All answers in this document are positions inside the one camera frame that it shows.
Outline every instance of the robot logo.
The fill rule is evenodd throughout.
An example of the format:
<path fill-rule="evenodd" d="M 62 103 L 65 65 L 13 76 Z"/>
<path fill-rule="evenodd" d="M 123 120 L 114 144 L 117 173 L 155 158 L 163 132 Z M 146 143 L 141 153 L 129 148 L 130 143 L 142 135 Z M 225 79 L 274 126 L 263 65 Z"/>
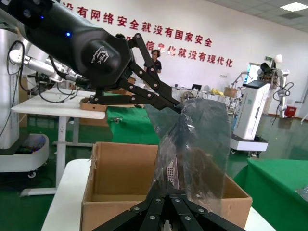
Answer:
<path fill-rule="evenodd" d="M 107 61 L 107 59 L 109 58 L 109 54 L 106 51 L 102 51 L 102 48 L 104 48 L 104 46 L 101 46 L 99 49 L 96 50 L 91 63 L 97 61 L 97 63 L 102 64 L 102 62 L 104 63 Z"/>

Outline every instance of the wheel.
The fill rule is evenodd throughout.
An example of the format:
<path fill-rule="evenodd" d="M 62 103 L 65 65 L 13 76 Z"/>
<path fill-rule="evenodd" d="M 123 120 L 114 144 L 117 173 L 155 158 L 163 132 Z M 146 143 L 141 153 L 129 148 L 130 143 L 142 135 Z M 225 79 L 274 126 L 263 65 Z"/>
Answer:
<path fill-rule="evenodd" d="M 252 158 L 255 158 L 255 157 L 257 157 L 257 153 L 256 153 L 256 152 L 249 151 L 249 152 L 248 152 L 248 156 L 249 156 L 249 157 L 252 157 Z"/>
<path fill-rule="evenodd" d="M 32 171 L 32 172 L 30 172 L 30 174 L 28 174 L 28 177 L 29 178 L 34 178 L 36 175 L 37 175 L 36 172 Z"/>

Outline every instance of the plastic bag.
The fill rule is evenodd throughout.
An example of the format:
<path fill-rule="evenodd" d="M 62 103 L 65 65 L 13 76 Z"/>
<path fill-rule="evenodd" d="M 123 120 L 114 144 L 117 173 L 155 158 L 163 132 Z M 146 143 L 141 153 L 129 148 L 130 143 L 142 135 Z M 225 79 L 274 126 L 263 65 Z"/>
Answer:
<path fill-rule="evenodd" d="M 219 215 L 231 136 L 226 105 L 191 99 L 179 107 L 181 115 L 146 106 L 161 138 L 153 183 L 170 180 L 188 199 Z"/>

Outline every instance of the green tablecloth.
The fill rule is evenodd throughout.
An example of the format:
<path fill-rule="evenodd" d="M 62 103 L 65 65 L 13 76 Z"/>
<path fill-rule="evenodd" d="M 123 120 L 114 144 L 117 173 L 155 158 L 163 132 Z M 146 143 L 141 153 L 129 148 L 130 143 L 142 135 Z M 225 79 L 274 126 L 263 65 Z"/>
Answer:
<path fill-rule="evenodd" d="M 308 161 L 249 159 L 235 181 L 276 230 L 308 231 L 308 202 L 295 191 L 308 185 Z"/>
<path fill-rule="evenodd" d="M 158 145 L 159 138 L 143 108 L 107 107 L 112 142 Z"/>

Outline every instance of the white desk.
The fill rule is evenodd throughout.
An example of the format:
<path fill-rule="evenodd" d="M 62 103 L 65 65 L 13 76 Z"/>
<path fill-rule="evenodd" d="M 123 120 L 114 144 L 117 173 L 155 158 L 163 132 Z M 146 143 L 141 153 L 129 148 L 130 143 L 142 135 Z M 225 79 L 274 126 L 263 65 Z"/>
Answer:
<path fill-rule="evenodd" d="M 71 90 L 62 89 L 64 93 L 70 93 Z M 56 189 L 60 183 L 61 177 L 65 168 L 65 152 L 66 145 L 82 146 L 83 144 L 78 143 L 78 131 L 79 131 L 79 118 L 90 118 L 90 119 L 104 119 L 105 112 L 85 111 L 79 108 L 79 102 L 85 97 L 93 95 L 94 92 L 79 91 L 78 96 L 73 99 L 67 99 L 64 103 L 49 103 L 44 101 L 39 95 L 35 96 L 21 104 L 12 107 L 14 112 L 27 113 L 27 114 L 38 114 L 38 115 L 52 115 L 59 117 L 58 126 L 58 142 L 57 142 L 57 165 L 56 165 L 56 187 L 55 188 L 44 188 L 44 189 L 26 189 L 23 190 L 21 196 L 31 195 L 47 195 L 55 194 Z M 67 95 L 61 94 L 57 88 L 50 89 L 42 96 L 50 101 L 61 101 L 67 97 Z M 67 143 L 65 140 L 66 136 L 66 123 L 69 117 L 74 117 L 74 137 L 72 143 Z M 83 146 L 91 147 L 92 144 L 84 144 Z"/>
<path fill-rule="evenodd" d="M 41 231 L 79 231 L 81 202 L 90 170 L 90 161 L 77 159 L 66 165 L 56 195 Z M 275 231 L 253 208 L 250 209 L 247 231 Z"/>

